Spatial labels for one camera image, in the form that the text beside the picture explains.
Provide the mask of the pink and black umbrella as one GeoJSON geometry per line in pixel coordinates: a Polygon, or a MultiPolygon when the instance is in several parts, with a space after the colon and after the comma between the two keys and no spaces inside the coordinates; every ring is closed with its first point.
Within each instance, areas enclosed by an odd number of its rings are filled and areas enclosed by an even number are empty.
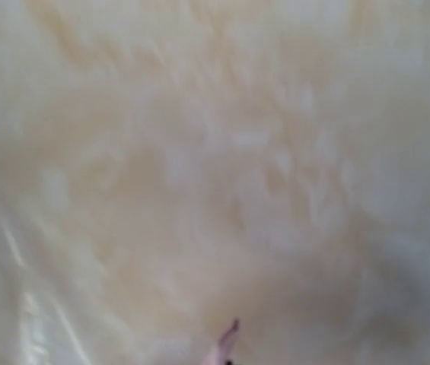
{"type": "Polygon", "coordinates": [[[201,365],[232,365],[231,351],[237,341],[240,320],[235,318],[230,326],[221,334],[211,347],[201,365]]]}

